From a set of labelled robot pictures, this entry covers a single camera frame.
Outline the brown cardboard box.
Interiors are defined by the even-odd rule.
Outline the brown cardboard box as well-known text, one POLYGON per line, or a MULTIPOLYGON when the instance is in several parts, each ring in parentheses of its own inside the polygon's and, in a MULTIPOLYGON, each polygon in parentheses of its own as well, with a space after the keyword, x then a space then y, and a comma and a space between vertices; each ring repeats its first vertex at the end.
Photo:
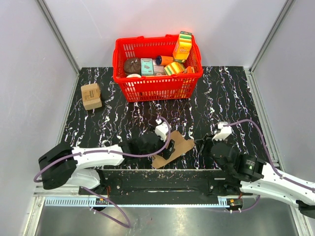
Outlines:
POLYGON ((154 155, 152 161, 153 168, 159 169, 164 167, 165 165, 176 160, 195 146, 193 139, 185 140, 181 133, 177 130, 171 132, 170 138, 175 142, 174 152, 170 155, 168 159, 165 159, 164 157, 159 155, 154 155))

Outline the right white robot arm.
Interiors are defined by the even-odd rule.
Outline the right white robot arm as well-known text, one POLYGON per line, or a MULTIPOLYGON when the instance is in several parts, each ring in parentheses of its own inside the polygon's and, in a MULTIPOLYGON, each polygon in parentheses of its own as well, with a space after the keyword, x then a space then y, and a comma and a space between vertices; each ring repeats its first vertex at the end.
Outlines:
POLYGON ((210 181, 211 194, 256 194, 286 203, 309 218, 315 217, 315 184, 287 174, 255 156, 239 153, 223 141, 206 135, 197 140, 200 156, 212 158, 225 174, 210 181))

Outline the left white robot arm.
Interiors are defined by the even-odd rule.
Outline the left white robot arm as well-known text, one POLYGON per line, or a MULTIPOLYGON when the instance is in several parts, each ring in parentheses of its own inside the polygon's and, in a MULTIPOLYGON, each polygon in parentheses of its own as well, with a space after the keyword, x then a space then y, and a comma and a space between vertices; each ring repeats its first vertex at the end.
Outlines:
POLYGON ((170 134, 151 131, 109 147, 81 148, 62 142, 39 158, 40 171, 33 180, 42 183, 45 190, 69 184, 88 188, 99 195, 105 192, 107 183, 94 167, 119 166, 129 158, 170 156, 173 143, 170 134))

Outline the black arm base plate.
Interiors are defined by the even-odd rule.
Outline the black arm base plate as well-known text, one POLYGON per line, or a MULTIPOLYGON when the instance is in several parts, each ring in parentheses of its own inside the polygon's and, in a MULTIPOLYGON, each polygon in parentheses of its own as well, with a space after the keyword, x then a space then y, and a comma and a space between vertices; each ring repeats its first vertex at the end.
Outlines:
POLYGON ((118 196, 130 192, 192 191, 240 195, 240 182, 221 170, 97 170, 100 184, 91 190, 118 196))

